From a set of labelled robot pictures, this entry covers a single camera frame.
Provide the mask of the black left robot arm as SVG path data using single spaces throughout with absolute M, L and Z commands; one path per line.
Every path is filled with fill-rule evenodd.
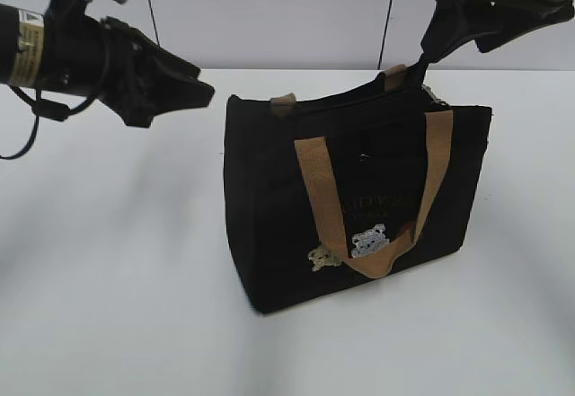
M 448 115 L 455 123 L 484 123 L 491 110 L 451 106 L 420 82 L 422 64 L 382 72 L 347 92 L 300 101 L 231 96 L 226 114 L 237 130 L 284 128 L 296 136 L 350 125 L 393 125 Z M 129 127 L 149 128 L 161 115 L 206 108 L 215 90 L 192 63 L 175 56 L 118 19 L 95 20 L 84 4 L 39 14 L 1 8 L 1 81 L 14 90 L 57 92 L 102 102 Z

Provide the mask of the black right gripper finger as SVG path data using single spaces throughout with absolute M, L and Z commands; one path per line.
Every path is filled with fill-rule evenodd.
M 477 38 L 476 7 L 472 3 L 436 5 L 420 44 L 429 63 L 438 63 Z
M 422 53 L 419 60 L 411 67 L 411 86 L 423 85 L 429 64 L 429 58 Z

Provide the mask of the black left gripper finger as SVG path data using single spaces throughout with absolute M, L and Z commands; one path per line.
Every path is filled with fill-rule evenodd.
M 191 83 L 199 78 L 201 70 L 187 60 L 153 44 L 150 49 L 150 75 L 168 82 Z
M 207 107 L 214 94 L 211 85 L 197 79 L 137 79 L 122 97 L 120 117 L 129 127 L 150 128 L 160 115 Z

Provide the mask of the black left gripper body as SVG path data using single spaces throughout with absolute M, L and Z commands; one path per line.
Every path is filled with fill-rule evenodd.
M 152 79 L 150 59 L 157 44 L 142 31 L 119 19 L 101 20 L 110 50 L 100 101 L 122 120 L 152 120 L 154 104 L 149 99 Z

